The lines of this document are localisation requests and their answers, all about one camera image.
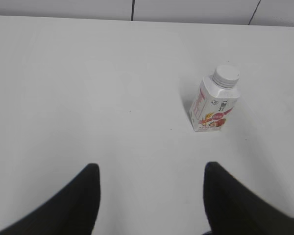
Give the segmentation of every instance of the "table surface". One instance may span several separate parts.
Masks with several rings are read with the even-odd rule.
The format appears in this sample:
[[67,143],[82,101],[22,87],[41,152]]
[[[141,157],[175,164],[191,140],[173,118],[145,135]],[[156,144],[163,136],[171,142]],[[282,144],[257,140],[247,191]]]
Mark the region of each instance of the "table surface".
[[[194,132],[219,64],[242,97],[221,132]],[[92,162],[94,234],[198,235],[208,161],[294,216],[294,28],[0,16],[0,229]]]

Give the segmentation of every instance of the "plastic cap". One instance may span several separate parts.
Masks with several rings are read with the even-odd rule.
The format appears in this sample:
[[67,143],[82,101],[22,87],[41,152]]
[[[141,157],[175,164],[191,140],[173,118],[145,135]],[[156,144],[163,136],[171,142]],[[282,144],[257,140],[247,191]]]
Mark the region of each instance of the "plastic cap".
[[232,88],[240,78],[240,71],[231,65],[219,65],[212,80],[223,88]]

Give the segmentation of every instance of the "white wall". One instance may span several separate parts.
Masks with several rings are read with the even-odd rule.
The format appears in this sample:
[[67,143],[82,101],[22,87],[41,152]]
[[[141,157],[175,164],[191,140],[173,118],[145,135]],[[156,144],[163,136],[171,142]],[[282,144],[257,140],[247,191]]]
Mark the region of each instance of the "white wall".
[[0,0],[0,15],[130,20],[132,0]]
[[134,20],[248,24],[258,0],[136,0]]
[[251,24],[294,26],[294,0],[261,0]]

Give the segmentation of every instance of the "red label graphic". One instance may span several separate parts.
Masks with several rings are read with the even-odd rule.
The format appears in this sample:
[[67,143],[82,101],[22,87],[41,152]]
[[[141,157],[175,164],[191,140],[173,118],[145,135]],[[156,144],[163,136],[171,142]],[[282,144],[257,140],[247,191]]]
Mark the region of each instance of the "red label graphic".
[[221,118],[223,118],[224,114],[223,113],[217,113],[217,114],[214,114],[212,116],[212,120],[219,120]]
[[229,110],[224,112],[224,115],[227,115],[228,113],[230,113],[232,111],[233,108],[230,108]]

